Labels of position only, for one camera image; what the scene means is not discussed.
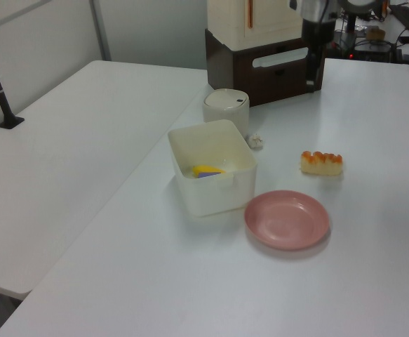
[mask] keyboard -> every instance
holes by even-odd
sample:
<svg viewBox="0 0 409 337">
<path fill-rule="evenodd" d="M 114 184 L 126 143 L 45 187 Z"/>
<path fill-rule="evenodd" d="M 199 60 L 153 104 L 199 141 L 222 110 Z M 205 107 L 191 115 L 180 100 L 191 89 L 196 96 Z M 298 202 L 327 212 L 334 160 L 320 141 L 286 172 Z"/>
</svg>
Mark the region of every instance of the keyboard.
<svg viewBox="0 0 409 337">
<path fill-rule="evenodd" d="M 391 14 L 401 21 L 402 25 L 409 30 L 409 7 L 399 5 L 389 5 L 388 7 L 391 9 Z"/>
</svg>

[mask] lid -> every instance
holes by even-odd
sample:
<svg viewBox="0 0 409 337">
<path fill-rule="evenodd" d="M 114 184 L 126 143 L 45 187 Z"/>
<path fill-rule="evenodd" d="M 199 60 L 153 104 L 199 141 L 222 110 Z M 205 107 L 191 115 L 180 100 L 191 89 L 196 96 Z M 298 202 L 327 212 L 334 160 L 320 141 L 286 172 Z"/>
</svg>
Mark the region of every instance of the lid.
<svg viewBox="0 0 409 337">
<path fill-rule="evenodd" d="M 206 105 L 217 107 L 222 110 L 234 109 L 247 101 L 248 95 L 240 90 L 218 89 L 212 92 L 204 100 Z"/>
</svg>

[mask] white container with lid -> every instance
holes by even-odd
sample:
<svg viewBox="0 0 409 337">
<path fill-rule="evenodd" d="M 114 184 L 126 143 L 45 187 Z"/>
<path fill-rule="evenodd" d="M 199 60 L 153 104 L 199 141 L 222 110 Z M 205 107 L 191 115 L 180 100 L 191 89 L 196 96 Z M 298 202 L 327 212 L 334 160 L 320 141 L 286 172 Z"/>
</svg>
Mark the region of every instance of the white container with lid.
<svg viewBox="0 0 409 337">
<path fill-rule="evenodd" d="M 227 119 L 246 138 L 249 126 L 248 94 L 234 89 L 213 91 L 203 102 L 203 118 L 205 122 Z"/>
</svg>

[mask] plastic container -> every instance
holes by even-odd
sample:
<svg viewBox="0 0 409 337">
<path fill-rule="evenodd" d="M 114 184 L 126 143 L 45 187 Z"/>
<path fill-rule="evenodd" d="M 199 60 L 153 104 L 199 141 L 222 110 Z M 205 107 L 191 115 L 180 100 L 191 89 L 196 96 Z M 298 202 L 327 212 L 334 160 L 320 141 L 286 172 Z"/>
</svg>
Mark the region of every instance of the plastic container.
<svg viewBox="0 0 409 337">
<path fill-rule="evenodd" d="M 213 91 L 203 102 L 203 119 L 205 122 L 227 119 L 246 138 L 249 126 L 248 94 L 234 89 Z"/>
<path fill-rule="evenodd" d="M 188 211 L 195 216 L 237 209 L 254 197 L 257 162 L 246 141 L 227 120 L 168 133 L 176 180 Z M 192 168 L 210 165 L 226 173 L 195 178 Z"/>
</svg>

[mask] purple object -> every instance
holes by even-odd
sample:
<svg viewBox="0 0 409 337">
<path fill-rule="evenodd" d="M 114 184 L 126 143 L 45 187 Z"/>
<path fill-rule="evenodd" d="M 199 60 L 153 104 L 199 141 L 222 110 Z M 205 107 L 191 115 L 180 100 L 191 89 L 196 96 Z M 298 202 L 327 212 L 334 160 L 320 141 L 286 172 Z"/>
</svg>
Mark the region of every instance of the purple object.
<svg viewBox="0 0 409 337">
<path fill-rule="evenodd" d="M 198 178 L 204 178 L 208 176 L 214 176 L 215 174 L 220 174 L 221 172 L 200 172 L 198 173 Z"/>
</svg>

